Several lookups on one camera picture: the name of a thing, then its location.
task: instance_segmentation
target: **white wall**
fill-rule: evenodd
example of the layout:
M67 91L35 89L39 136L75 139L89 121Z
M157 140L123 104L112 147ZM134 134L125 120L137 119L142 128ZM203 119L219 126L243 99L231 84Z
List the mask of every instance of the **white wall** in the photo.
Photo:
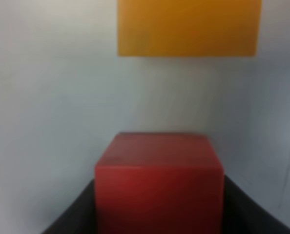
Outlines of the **white wall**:
M118 58L116 0L0 0L0 234L39 234L119 131L208 133L290 225L290 0L256 58Z

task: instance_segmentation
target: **orange rectangle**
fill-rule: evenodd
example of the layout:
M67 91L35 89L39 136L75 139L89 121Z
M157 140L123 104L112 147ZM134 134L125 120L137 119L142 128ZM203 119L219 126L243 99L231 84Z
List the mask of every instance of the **orange rectangle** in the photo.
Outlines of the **orange rectangle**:
M121 56L254 56L262 0L118 0Z

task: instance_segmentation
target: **cube top face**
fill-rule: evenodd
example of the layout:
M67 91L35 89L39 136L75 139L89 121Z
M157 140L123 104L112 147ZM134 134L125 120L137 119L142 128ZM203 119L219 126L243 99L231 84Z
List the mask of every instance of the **cube top face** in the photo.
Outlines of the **cube top face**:
M254 56L262 0L118 0L121 56Z
M191 134L118 134L96 166L223 171L207 137Z

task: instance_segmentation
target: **red cube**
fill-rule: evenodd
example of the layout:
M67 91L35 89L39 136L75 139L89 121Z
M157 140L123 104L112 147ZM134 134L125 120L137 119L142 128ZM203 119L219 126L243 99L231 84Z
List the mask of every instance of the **red cube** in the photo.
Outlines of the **red cube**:
M99 234L219 234L223 191L207 137L119 134L95 167Z

